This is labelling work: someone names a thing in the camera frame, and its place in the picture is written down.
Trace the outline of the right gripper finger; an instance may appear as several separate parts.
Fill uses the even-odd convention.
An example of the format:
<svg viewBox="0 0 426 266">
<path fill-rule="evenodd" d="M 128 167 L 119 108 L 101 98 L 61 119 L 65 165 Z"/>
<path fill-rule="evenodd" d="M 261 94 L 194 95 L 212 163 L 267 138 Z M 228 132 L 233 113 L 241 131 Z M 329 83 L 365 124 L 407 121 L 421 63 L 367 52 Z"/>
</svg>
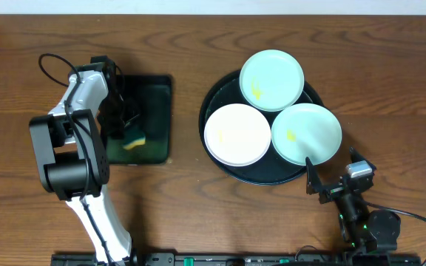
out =
<svg viewBox="0 0 426 266">
<path fill-rule="evenodd" d="M 349 153 L 350 153 L 352 163 L 365 161 L 371 168 L 374 168 L 374 164 L 371 163 L 369 160 L 367 160 L 365 157 L 363 157 L 354 147 L 351 146 L 349 148 Z"/>
<path fill-rule="evenodd" d="M 305 166 L 307 171 L 306 193 L 308 195 L 320 193 L 322 191 L 322 183 L 315 165 L 311 162 L 309 157 L 306 157 L 305 159 Z"/>
</svg>

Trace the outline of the green yellow sponge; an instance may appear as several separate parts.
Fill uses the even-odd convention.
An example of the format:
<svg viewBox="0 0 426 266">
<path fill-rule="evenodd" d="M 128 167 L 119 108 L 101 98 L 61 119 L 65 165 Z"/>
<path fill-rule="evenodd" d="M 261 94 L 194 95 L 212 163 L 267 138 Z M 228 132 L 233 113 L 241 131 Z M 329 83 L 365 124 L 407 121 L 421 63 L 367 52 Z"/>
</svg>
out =
<svg viewBox="0 0 426 266">
<path fill-rule="evenodd" d="M 123 149 L 131 150 L 136 146 L 144 145 L 145 142 L 146 135 L 138 126 L 129 127 L 124 131 Z"/>
</svg>

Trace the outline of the white pink plate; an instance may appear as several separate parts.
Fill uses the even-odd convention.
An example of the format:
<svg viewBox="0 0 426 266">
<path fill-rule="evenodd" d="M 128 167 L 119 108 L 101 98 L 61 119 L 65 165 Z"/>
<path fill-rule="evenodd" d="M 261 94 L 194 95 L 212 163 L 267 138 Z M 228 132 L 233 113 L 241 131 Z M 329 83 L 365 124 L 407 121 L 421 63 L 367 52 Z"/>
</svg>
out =
<svg viewBox="0 0 426 266">
<path fill-rule="evenodd" d="M 249 166 L 261 159 L 271 144 L 266 117 L 252 106 L 232 103 L 214 111 L 203 130 L 210 154 L 227 166 Z"/>
</svg>

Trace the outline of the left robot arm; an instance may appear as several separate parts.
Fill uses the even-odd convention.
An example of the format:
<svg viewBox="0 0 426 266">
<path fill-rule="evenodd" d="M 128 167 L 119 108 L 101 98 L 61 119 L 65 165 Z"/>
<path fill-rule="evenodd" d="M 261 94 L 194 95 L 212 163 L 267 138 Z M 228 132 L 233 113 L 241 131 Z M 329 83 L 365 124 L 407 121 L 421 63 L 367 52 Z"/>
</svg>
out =
<svg viewBox="0 0 426 266">
<path fill-rule="evenodd" d="M 78 216 L 95 255 L 88 265 L 136 265 L 132 237 L 110 199 L 106 137 L 121 139 L 138 117 L 122 97 L 124 74 L 107 56 L 71 66 L 66 92 L 47 114 L 29 122 L 42 187 Z"/>
</svg>

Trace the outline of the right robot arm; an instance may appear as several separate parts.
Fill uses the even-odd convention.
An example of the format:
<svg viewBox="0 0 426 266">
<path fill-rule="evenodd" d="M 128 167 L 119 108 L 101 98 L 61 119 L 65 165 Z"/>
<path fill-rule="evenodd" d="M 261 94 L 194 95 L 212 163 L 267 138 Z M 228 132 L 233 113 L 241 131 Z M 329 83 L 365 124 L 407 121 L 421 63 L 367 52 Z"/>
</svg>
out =
<svg viewBox="0 0 426 266">
<path fill-rule="evenodd" d="M 351 163 L 339 181 L 323 185 L 310 158 L 305 159 L 306 193 L 318 194 L 319 202 L 332 202 L 338 210 L 339 229 L 345 242 L 362 253 L 385 253 L 397 249 L 401 219 L 392 211 L 368 209 L 362 193 L 373 186 L 376 166 L 356 149 L 349 149 Z"/>
</svg>

